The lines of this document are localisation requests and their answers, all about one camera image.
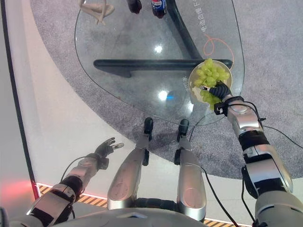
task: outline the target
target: glass tabletop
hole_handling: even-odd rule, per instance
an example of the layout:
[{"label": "glass tabletop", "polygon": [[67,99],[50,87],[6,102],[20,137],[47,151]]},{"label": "glass tabletop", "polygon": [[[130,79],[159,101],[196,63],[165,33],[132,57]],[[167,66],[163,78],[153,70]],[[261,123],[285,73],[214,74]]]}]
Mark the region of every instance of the glass tabletop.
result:
[{"label": "glass tabletop", "polygon": [[126,1],[112,1],[114,12],[96,25],[80,11],[75,46],[87,75],[102,89],[150,115],[179,124],[213,123],[207,103],[192,101],[188,78],[206,58],[219,59],[232,72],[231,91],[244,80],[241,39],[232,0],[167,0],[168,12],[155,17],[149,0],[140,13]]}]

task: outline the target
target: wire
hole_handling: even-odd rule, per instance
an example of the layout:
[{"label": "wire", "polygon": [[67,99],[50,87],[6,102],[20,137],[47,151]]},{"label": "wire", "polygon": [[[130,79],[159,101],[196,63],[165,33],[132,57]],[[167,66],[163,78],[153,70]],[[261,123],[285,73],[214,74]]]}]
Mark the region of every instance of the wire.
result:
[{"label": "wire", "polygon": [[74,210],[71,210],[71,213],[72,213],[72,218],[75,219],[75,218],[76,218],[76,215],[75,215]]},{"label": "wire", "polygon": [[255,222],[256,220],[254,219],[254,216],[251,214],[251,211],[250,209],[248,208],[248,206],[246,205],[246,202],[244,200],[244,179],[242,178],[242,192],[241,192],[241,199],[242,199],[242,202],[247,210],[247,212],[249,213],[251,219],[253,222]]},{"label": "wire", "polygon": [[278,131],[279,133],[281,133],[282,135],[284,135],[286,138],[288,138],[293,144],[295,144],[295,145],[297,145],[299,148],[302,148],[303,149],[303,147],[302,146],[300,146],[299,144],[297,144],[296,142],[294,142],[291,138],[289,138],[288,136],[286,136],[283,132],[281,132],[280,130],[278,130],[278,129],[275,129],[275,128],[273,128],[273,127],[270,127],[270,126],[266,126],[266,125],[264,125],[264,127],[266,127],[266,128],[270,128],[270,129],[273,129],[273,130],[276,130],[276,131]]},{"label": "wire", "polygon": [[206,179],[207,179],[207,182],[209,184],[209,187],[210,189],[212,190],[213,194],[214,194],[214,197],[216,198],[218,204],[220,205],[220,207],[222,208],[222,210],[224,211],[224,213],[227,215],[227,217],[232,221],[232,223],[236,226],[236,227],[239,227],[239,225],[237,224],[237,222],[232,218],[232,216],[228,213],[228,211],[225,209],[225,207],[222,205],[222,203],[220,202],[216,192],[214,191],[214,188],[212,186],[212,184],[210,183],[209,179],[208,179],[208,175],[207,175],[207,172],[205,171],[205,169],[203,167],[200,167],[204,173],[205,173],[205,176],[206,176]]},{"label": "wire", "polygon": [[195,130],[195,127],[203,120],[203,118],[205,118],[205,116],[203,116],[203,117],[194,125],[194,127],[193,127],[193,129],[192,129],[192,131],[191,131],[191,133],[190,133],[189,142],[190,142],[190,140],[191,140],[191,136],[193,135],[193,132],[194,132],[194,130]]},{"label": "wire", "polygon": [[77,161],[77,160],[79,160],[79,159],[81,159],[81,158],[85,158],[85,157],[86,157],[86,156],[82,156],[82,157],[79,157],[79,158],[76,158],[75,160],[73,160],[73,161],[67,166],[67,168],[65,169],[65,171],[64,171],[64,173],[63,173],[63,175],[62,175],[62,177],[61,177],[60,182],[63,181],[64,175],[66,174],[66,171],[68,170],[68,168],[69,168],[75,161]]},{"label": "wire", "polygon": [[[64,173],[63,173],[63,175],[62,175],[62,177],[61,177],[60,182],[63,181],[64,175],[66,174],[66,171],[68,170],[68,168],[69,168],[75,161],[77,161],[77,160],[79,160],[79,159],[81,159],[81,158],[85,158],[85,157],[86,157],[86,156],[82,156],[82,157],[79,157],[79,158],[76,158],[75,160],[73,160],[73,161],[66,167],[66,169],[65,169],[65,171],[64,171]],[[75,219],[75,218],[76,218],[76,215],[75,215],[75,212],[74,212],[73,209],[71,210],[71,213],[72,213],[72,218]]]},{"label": "wire", "polygon": [[266,125],[262,125],[262,121],[265,120],[265,118],[260,118],[257,107],[256,107],[252,102],[245,102],[245,103],[252,104],[252,105],[254,106],[255,109],[253,109],[251,106],[245,105],[245,104],[231,104],[231,105],[229,105],[229,106],[233,106],[233,105],[243,105],[243,106],[249,107],[250,109],[252,109],[252,110],[255,112],[255,114],[256,114],[256,116],[257,116],[257,118],[258,118],[258,121],[260,122],[262,128],[263,128],[263,127],[266,127],[266,128],[270,128],[270,129],[276,130],[277,132],[281,133],[281,134],[284,135],[286,138],[288,138],[293,144],[295,144],[295,145],[297,145],[299,148],[302,148],[302,149],[303,149],[303,146],[301,146],[301,145],[297,144],[296,142],[294,142],[289,136],[287,136],[285,133],[281,132],[279,129],[276,129],[276,128],[270,127],[270,126],[266,126]]}]

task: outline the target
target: green grapes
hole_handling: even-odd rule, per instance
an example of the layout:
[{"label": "green grapes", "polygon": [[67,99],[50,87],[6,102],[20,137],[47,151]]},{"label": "green grapes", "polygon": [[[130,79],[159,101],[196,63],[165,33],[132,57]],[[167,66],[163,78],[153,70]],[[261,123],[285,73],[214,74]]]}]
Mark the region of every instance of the green grapes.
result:
[{"label": "green grapes", "polygon": [[[227,80],[230,76],[223,68],[216,66],[211,58],[204,61],[204,64],[196,70],[196,74],[199,77],[194,81],[195,87],[214,87],[217,81]],[[201,90],[200,96],[202,97],[203,102],[210,104],[211,110],[214,110],[214,105],[221,101],[218,97],[210,94],[208,91]]]}]

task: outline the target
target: cola bottle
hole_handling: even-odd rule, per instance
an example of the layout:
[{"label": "cola bottle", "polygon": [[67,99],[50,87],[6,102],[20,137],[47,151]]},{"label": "cola bottle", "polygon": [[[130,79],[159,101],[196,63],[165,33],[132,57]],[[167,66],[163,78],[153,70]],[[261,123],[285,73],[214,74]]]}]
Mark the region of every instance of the cola bottle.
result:
[{"label": "cola bottle", "polygon": [[128,8],[132,13],[139,14],[142,9],[140,0],[127,0]]},{"label": "cola bottle", "polygon": [[167,4],[166,0],[151,0],[152,13],[158,17],[162,18],[166,14]]}]

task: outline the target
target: warning tape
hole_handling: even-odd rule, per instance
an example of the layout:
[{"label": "warning tape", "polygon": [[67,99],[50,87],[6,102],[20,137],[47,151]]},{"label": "warning tape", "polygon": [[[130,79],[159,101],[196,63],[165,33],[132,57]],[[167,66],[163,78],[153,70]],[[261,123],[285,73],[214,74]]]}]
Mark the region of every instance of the warning tape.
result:
[{"label": "warning tape", "polygon": [[[36,184],[39,189],[38,190],[39,196],[44,195],[52,188],[51,186],[43,184],[43,183],[36,183]],[[94,206],[98,206],[98,207],[107,208],[107,199],[106,198],[89,195],[89,194],[85,194],[85,193],[80,195],[80,198],[77,202],[82,202],[82,203],[86,203],[86,204],[90,204],[90,205],[94,205]],[[209,227],[234,227],[235,226],[231,222],[224,222],[224,221],[219,221],[219,220],[209,219],[209,218],[205,218],[204,224]],[[244,225],[244,224],[238,224],[238,225],[240,227],[250,227],[249,225]]]}]

